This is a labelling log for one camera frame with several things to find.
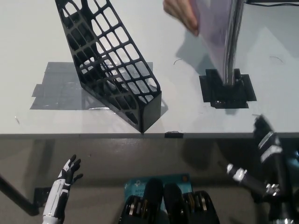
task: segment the gray floor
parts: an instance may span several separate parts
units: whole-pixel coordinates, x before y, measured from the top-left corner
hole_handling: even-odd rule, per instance
[[[220,150],[211,140],[1,140],[0,173],[31,199],[34,187],[52,185],[72,154],[82,159],[85,176],[71,190],[66,224],[116,224],[129,178],[184,172],[194,190],[210,194],[222,224],[266,223],[267,208],[254,205],[217,164],[244,158],[250,166],[250,149]],[[1,223],[42,223],[41,215],[28,216],[2,193],[0,202]]]

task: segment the human hand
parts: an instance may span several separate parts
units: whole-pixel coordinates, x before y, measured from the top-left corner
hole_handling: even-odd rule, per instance
[[[180,20],[195,36],[199,34],[199,21],[192,10],[190,0],[164,0],[164,11]]]

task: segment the black stand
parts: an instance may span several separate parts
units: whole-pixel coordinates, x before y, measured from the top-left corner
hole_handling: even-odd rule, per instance
[[[200,76],[200,85],[204,102],[210,102],[216,109],[248,108],[248,101],[256,101],[249,75],[241,75],[234,70],[235,85],[223,86],[218,71],[207,69],[206,76]]]

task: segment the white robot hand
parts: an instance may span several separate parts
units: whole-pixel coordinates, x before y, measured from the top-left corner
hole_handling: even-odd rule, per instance
[[[57,180],[53,183],[52,189],[43,211],[43,224],[63,224],[64,210],[69,197],[71,185],[83,177],[83,174],[74,173],[80,168],[81,160],[76,160],[73,155],[62,168]]]

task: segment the transparent plastic sheet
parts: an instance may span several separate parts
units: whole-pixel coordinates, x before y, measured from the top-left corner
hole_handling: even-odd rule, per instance
[[[235,83],[234,65],[243,0],[190,0],[199,32],[224,85]]]
[[[152,70],[153,63],[147,64]],[[124,69],[121,73],[128,76]],[[35,100],[31,110],[110,110],[81,87],[72,62],[49,62],[43,81],[36,85],[32,97]]]

